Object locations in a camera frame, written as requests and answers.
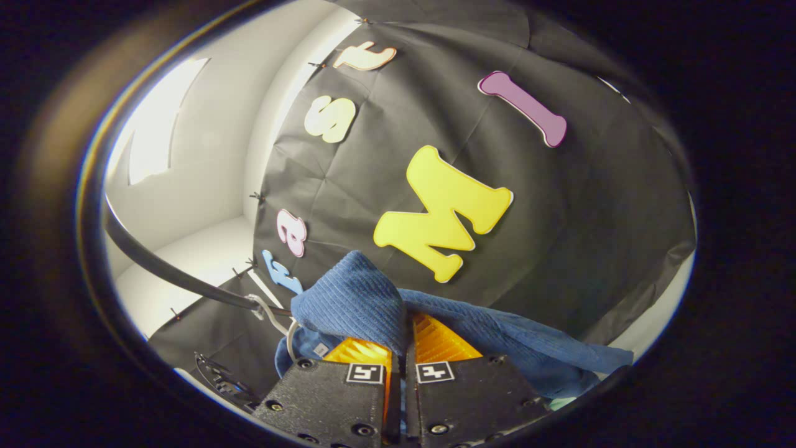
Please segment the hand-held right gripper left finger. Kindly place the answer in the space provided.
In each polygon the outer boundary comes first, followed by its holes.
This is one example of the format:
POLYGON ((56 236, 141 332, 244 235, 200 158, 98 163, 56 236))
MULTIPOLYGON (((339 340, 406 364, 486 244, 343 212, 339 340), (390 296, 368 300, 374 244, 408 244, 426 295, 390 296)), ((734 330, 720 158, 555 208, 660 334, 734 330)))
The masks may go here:
POLYGON ((386 447, 400 442, 400 405, 397 357, 347 338, 321 360, 296 360, 252 415, 320 446, 386 447))

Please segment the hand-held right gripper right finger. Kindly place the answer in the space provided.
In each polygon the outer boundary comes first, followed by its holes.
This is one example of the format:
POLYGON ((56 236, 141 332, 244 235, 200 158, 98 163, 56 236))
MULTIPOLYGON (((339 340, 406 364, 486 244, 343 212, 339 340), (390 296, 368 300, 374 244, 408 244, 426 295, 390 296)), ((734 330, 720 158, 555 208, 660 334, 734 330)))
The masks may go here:
POLYGON ((476 350, 439 320, 416 313, 407 351, 406 439, 418 447, 475 447, 551 413, 508 355, 476 350))

